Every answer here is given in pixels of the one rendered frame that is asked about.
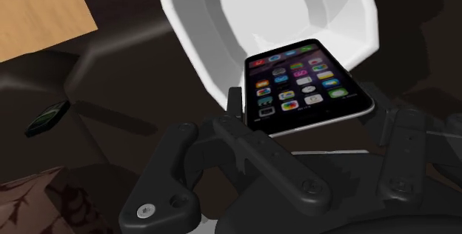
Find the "brown patterned cushion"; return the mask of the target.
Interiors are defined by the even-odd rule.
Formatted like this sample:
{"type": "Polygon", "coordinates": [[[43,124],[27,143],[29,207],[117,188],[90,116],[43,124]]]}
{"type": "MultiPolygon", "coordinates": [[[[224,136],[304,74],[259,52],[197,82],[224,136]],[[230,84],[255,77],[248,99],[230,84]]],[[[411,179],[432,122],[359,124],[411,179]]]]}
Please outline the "brown patterned cushion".
{"type": "Polygon", "coordinates": [[[0,234],[116,234],[65,167],[0,184],[0,234]]]}

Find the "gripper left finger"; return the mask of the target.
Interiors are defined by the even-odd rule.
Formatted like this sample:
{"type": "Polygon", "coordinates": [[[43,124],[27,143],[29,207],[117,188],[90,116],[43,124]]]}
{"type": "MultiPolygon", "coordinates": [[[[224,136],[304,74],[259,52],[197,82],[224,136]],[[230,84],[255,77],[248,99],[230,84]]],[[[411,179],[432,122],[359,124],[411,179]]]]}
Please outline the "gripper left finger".
{"type": "Polygon", "coordinates": [[[323,215],[328,183],[266,133],[243,121],[242,89],[228,91],[227,110],[167,128],[118,217],[122,234],[187,234],[201,222],[194,186],[209,167],[223,167],[233,185],[259,176],[300,213],[323,215]]]}

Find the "small black device green screen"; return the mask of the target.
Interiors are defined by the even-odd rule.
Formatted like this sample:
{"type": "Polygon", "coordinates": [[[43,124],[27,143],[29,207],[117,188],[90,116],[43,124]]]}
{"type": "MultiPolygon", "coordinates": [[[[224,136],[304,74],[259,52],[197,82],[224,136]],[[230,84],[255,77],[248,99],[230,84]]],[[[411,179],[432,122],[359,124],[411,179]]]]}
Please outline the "small black device green screen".
{"type": "Polygon", "coordinates": [[[43,110],[26,128],[24,134],[30,138],[52,129],[70,109],[71,103],[60,101],[43,110]]]}

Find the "dark brown sofa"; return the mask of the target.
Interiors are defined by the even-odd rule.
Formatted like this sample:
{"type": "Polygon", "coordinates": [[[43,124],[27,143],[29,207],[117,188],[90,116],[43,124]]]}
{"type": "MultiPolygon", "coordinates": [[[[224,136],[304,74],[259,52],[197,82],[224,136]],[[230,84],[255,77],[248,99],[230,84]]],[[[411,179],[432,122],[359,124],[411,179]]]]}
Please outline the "dark brown sofa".
{"type": "MultiPolygon", "coordinates": [[[[221,112],[159,0],[89,0],[98,30],[0,64],[0,184],[64,166],[107,222],[118,214],[167,126],[221,112]],[[26,137],[68,100],[52,129],[26,137]]],[[[375,0],[380,49],[353,71],[394,101],[438,117],[462,112],[459,0],[375,0]]]]}

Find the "white bowl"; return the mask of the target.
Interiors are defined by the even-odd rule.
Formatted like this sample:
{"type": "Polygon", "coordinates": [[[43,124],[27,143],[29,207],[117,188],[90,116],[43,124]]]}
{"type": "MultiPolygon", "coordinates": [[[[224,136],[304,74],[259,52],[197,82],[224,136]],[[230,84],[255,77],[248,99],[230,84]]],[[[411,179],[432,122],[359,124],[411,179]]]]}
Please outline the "white bowl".
{"type": "Polygon", "coordinates": [[[379,48],[374,0],[160,0],[207,92],[222,107],[244,83],[244,62],[319,40],[348,70],[379,48]]]}

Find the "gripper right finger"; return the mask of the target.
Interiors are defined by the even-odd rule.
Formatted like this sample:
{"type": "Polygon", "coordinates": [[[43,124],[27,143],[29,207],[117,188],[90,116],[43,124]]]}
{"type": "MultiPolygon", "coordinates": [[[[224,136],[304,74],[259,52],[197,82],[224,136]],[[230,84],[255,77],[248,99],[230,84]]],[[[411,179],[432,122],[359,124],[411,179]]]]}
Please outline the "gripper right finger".
{"type": "Polygon", "coordinates": [[[428,163],[462,189],[462,113],[441,121],[414,107],[393,104],[372,82],[361,88],[375,107],[360,121],[377,146],[385,149],[378,197],[419,205],[428,163]]]}

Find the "black smartphone with app icons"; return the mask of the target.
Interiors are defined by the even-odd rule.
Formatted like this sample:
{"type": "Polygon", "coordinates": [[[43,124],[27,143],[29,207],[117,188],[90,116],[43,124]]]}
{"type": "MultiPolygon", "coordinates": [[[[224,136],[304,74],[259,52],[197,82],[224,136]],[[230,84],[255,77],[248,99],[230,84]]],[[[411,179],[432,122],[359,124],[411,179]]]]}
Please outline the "black smartphone with app icons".
{"type": "Polygon", "coordinates": [[[244,85],[247,126],[272,137],[363,116],[375,107],[317,39],[246,58],[244,85]]]}

